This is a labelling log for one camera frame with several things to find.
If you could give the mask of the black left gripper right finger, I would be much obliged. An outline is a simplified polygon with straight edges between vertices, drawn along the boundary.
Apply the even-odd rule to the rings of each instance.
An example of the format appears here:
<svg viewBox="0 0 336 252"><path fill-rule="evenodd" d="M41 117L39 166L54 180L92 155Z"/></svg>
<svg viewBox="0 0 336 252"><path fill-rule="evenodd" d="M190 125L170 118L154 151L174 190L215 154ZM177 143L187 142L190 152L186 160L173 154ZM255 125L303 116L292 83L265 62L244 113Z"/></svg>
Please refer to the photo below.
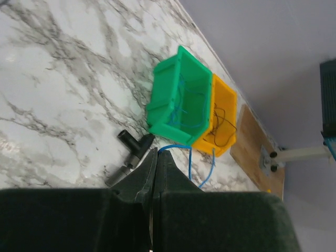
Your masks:
<svg viewBox="0 0 336 252"><path fill-rule="evenodd" d="M266 192L203 192L158 155L154 251L300 251L282 200Z"/></svg>

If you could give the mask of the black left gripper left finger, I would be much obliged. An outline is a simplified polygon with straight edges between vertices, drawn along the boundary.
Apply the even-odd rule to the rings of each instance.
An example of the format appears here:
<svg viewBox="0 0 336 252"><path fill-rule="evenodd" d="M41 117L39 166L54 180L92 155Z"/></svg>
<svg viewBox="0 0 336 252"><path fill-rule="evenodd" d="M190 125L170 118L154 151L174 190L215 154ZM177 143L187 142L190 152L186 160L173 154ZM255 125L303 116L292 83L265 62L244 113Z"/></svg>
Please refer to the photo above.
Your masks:
<svg viewBox="0 0 336 252"><path fill-rule="evenodd" d="M149 251L157 163L111 188L1 190L1 251Z"/></svg>

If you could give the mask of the orange plastic bin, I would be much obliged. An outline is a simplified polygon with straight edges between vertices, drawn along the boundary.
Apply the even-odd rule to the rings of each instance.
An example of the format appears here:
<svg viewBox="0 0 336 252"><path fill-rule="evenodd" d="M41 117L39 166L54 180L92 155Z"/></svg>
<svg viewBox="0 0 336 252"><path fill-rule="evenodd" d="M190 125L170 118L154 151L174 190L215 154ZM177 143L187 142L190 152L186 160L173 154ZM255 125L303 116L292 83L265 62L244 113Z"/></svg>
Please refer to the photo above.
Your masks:
<svg viewBox="0 0 336 252"><path fill-rule="evenodd" d="M216 157L224 154L236 142L236 116L236 91L213 74L209 126L192 147Z"/></svg>

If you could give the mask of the wooden base board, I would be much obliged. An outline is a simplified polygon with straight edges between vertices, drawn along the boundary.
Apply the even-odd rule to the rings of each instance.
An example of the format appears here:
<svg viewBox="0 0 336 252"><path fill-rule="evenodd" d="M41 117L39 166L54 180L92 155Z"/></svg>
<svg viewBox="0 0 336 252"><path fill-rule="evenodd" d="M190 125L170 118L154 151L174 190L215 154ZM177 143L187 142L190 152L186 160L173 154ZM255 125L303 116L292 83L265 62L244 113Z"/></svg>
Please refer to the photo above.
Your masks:
<svg viewBox="0 0 336 252"><path fill-rule="evenodd" d="M241 107L237 121L236 143L230 154L260 191L283 199L285 168L271 171L269 154L275 149L248 105Z"/></svg>

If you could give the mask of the green plastic bin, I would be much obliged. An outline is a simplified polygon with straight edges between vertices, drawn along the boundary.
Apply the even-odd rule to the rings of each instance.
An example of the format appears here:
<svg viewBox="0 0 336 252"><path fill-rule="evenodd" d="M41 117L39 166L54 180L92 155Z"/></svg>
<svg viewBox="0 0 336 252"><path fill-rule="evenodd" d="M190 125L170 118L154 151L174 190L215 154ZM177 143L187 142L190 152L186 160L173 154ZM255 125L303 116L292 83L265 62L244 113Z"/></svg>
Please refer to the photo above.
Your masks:
<svg viewBox="0 0 336 252"><path fill-rule="evenodd" d="M149 132L183 145L192 145L208 129L212 72L187 49L158 63L150 102Z"/></svg>

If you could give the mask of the grey switch stand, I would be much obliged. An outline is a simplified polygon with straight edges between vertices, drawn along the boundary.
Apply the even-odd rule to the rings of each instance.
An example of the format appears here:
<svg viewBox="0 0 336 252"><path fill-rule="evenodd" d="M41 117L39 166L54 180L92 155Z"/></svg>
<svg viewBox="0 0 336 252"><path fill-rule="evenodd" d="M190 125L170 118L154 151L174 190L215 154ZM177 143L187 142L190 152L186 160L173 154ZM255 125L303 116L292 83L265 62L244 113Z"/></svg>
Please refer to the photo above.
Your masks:
<svg viewBox="0 0 336 252"><path fill-rule="evenodd" d="M260 148L259 168L263 173L270 177L271 173L284 168L286 162L328 158L335 161L335 151L327 145L292 150L267 151L262 145Z"/></svg>

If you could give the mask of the blue network switch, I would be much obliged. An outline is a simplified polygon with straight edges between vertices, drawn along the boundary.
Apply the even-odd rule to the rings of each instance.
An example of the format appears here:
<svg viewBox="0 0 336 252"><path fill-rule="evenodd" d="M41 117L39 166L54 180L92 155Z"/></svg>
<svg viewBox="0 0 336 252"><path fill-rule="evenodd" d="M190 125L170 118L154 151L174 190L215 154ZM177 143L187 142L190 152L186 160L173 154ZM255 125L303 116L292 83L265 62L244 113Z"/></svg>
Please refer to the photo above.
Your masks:
<svg viewBox="0 0 336 252"><path fill-rule="evenodd" d="M322 136L335 159L335 59L320 64Z"/></svg>

